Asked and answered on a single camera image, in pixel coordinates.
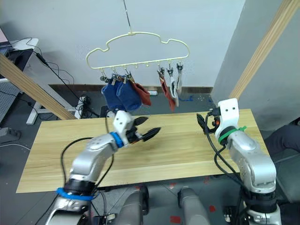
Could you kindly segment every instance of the baseboard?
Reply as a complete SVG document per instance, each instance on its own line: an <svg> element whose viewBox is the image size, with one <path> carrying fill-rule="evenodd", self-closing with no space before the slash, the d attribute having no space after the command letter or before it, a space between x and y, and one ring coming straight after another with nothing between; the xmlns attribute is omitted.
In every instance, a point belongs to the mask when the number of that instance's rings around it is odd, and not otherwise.
<svg viewBox="0 0 300 225"><path fill-rule="evenodd" d="M64 91L68 90L68 88L64 84L50 84L51 88L55 91ZM104 85L96 85L96 84L71 84L69 87L72 90L77 91L101 91ZM147 90L156 90L158 93L162 93L162 89L160 86L145 86ZM212 91L212 87L182 87L183 93L200 93L200 94L210 94Z"/></svg>

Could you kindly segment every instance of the red cloth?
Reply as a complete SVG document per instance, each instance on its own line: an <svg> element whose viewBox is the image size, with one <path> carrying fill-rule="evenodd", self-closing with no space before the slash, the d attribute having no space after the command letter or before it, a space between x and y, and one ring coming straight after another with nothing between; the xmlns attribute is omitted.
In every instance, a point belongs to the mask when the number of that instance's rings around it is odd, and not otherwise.
<svg viewBox="0 0 300 225"><path fill-rule="evenodd" d="M159 80L160 80L160 84L161 84L161 88L163 89L163 92L164 92L164 94L165 94L165 97L168 99L168 101L169 101L169 105L170 105L170 109L172 110L172 112L174 111L174 109L175 109L175 101L172 99L172 96L171 96L171 94L170 94L170 92L169 92L169 89L168 89L168 87L167 87L167 85L166 85L166 83L165 83L165 78L159 78Z"/></svg>
<svg viewBox="0 0 300 225"><path fill-rule="evenodd" d="M139 94L141 97L142 103L144 105L151 105L150 93L139 83L130 81L132 88Z"/></svg>

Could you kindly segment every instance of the blue sock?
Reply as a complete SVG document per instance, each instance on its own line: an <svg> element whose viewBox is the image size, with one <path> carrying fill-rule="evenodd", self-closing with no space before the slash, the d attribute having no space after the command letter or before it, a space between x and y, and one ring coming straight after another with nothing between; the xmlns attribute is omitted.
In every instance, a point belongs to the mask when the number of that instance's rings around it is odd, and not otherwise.
<svg viewBox="0 0 300 225"><path fill-rule="evenodd" d="M121 100L127 111L136 110L142 105L141 97L132 88L129 81L120 84L117 89L117 97Z"/></svg>
<svg viewBox="0 0 300 225"><path fill-rule="evenodd" d="M107 84L104 88L102 88L101 93L104 95L107 106L110 110L125 110L124 105L121 100L117 97L117 89L123 84L120 81L116 81L115 85Z"/></svg>

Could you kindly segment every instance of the white wall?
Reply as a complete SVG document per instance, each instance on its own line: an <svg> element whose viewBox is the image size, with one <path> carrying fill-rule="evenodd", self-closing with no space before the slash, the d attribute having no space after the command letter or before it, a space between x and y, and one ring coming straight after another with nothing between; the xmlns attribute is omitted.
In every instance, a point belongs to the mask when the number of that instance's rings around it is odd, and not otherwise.
<svg viewBox="0 0 300 225"><path fill-rule="evenodd" d="M211 94L215 103L228 98L280 3L246 0ZM299 27L300 10L240 97L239 107L252 109L261 130L275 130L300 117Z"/></svg>
<svg viewBox="0 0 300 225"><path fill-rule="evenodd" d="M126 3L133 31L155 32L164 40L176 38L189 45L190 57L183 61L183 86L214 85L244 0ZM75 83L81 84L99 84L100 72L86 65L86 53L96 47L105 48L107 40L128 32L122 0L2 0L1 15L0 25L10 40L39 38L44 57L68 70ZM103 66L185 54L178 44L160 45L155 37L136 36L116 41L110 52L97 55L96 60L97 65ZM156 64L152 64L131 71L138 82L159 85L156 69ZM41 76L46 83L60 83L47 70Z"/></svg>

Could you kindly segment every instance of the computer screen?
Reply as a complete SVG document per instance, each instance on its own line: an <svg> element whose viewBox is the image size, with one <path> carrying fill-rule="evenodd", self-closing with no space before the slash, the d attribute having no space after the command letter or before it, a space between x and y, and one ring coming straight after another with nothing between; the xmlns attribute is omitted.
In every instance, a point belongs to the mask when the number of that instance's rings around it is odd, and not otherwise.
<svg viewBox="0 0 300 225"><path fill-rule="evenodd" d="M11 47L11 44L0 27L0 48L7 48L7 47Z"/></svg>

